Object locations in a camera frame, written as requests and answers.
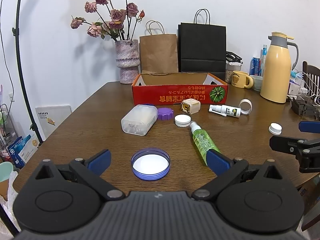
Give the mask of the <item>blue soda can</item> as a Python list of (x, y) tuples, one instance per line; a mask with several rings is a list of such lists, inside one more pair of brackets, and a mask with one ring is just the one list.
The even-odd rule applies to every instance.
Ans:
[(260, 76), (261, 75), (261, 60), (257, 57), (253, 57), (250, 62), (250, 69), (249, 69), (249, 74), (250, 75), (256, 75)]

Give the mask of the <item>white ridged cap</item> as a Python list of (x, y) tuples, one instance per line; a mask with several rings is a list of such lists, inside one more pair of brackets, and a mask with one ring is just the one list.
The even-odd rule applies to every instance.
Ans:
[(178, 127), (188, 127), (191, 123), (191, 117), (189, 115), (179, 114), (175, 116), (174, 121)]

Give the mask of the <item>white spray bottle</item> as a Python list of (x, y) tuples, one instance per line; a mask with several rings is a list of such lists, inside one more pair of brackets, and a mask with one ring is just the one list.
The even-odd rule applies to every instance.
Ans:
[(226, 105), (210, 105), (208, 112), (219, 114), (221, 116), (231, 116), (239, 118), (241, 114), (241, 109)]

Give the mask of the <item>pale ceramic bowl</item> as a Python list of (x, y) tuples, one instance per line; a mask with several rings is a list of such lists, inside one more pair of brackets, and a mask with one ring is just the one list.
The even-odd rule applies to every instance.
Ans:
[(257, 75), (251, 75), (251, 78), (253, 79), (253, 86), (252, 89), (255, 91), (261, 91), (262, 83), (263, 83), (263, 77), (257, 76)]

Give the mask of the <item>translucent plastic container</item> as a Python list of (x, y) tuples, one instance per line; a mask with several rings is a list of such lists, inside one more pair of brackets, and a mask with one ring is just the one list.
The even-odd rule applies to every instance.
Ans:
[(157, 121), (158, 109), (151, 105), (136, 105), (121, 120), (123, 132), (145, 136)]

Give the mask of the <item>red cardboard box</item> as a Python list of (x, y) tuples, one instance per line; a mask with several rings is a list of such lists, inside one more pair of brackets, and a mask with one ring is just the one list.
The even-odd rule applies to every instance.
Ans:
[(218, 105), (227, 94), (228, 84), (211, 73), (140, 74), (132, 83), (135, 105), (175, 105), (187, 99)]

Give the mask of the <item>white tape roll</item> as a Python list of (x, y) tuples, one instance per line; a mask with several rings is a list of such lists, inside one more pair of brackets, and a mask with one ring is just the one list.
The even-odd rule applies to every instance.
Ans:
[(248, 99), (242, 99), (239, 103), (239, 108), (241, 109), (241, 115), (249, 115), (252, 111), (252, 103)]

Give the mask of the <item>large purple-rimmed white lid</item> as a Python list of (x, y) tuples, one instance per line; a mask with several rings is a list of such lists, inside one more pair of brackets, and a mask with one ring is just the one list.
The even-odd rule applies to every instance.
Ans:
[(144, 148), (131, 158), (134, 175), (144, 181), (156, 181), (170, 171), (170, 156), (159, 148)]

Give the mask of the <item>dried pink rose bouquet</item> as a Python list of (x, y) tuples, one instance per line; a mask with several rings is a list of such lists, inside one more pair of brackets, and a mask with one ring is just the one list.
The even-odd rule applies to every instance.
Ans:
[(86, 33), (91, 37), (104, 39), (110, 37), (114, 41), (132, 40), (138, 23), (142, 22), (145, 12), (139, 10), (133, 2), (125, 1), (124, 9), (116, 9), (112, 0), (94, 0), (86, 2), (84, 10), (88, 14), (97, 14), (98, 20), (88, 22), (83, 17), (72, 17), (70, 26), (78, 29), (83, 24), (88, 25)]

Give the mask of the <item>yellow bear mug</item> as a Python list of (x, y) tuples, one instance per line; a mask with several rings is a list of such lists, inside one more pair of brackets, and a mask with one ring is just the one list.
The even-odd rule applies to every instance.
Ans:
[(248, 73), (234, 70), (232, 74), (232, 86), (250, 89), (254, 85), (253, 78)]

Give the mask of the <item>green spray bottle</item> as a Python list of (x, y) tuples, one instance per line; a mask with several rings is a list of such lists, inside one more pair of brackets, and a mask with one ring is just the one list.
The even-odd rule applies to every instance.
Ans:
[(193, 135), (193, 141), (195, 142), (195, 145), (199, 150), (204, 163), (207, 165), (207, 152), (213, 149), (220, 153), (220, 150), (213, 142), (209, 134), (195, 121), (192, 121), (189, 126)]

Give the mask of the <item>purple ridged cap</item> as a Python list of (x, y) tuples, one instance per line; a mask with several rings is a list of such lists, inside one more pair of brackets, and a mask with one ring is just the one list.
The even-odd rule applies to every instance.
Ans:
[(158, 120), (166, 121), (171, 120), (174, 117), (174, 110), (167, 107), (161, 107), (158, 109)]

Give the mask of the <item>yellow thermos jug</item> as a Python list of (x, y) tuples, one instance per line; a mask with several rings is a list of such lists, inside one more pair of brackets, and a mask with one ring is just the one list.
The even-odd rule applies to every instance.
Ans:
[[(263, 83), (260, 96), (275, 103), (285, 103), (290, 83), (291, 71), (299, 59), (299, 48), (290, 37), (281, 32), (273, 32), (269, 37), (271, 44), (266, 54)], [(291, 62), (288, 46), (296, 48), (295, 62)]]

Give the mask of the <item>small white bottle cap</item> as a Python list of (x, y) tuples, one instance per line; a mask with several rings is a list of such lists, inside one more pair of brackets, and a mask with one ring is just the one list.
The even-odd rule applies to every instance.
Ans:
[(278, 123), (271, 123), (269, 128), (268, 128), (269, 132), (274, 134), (274, 135), (281, 135), (282, 133), (282, 126)]

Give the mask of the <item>dark wooden chair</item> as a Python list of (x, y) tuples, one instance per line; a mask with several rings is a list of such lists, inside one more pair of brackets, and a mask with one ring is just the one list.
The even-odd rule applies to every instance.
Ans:
[(307, 94), (309, 96), (319, 95), (319, 78), (319, 68), (308, 64), (306, 61), (303, 61), (303, 79), (305, 81), (304, 87), (308, 90)]

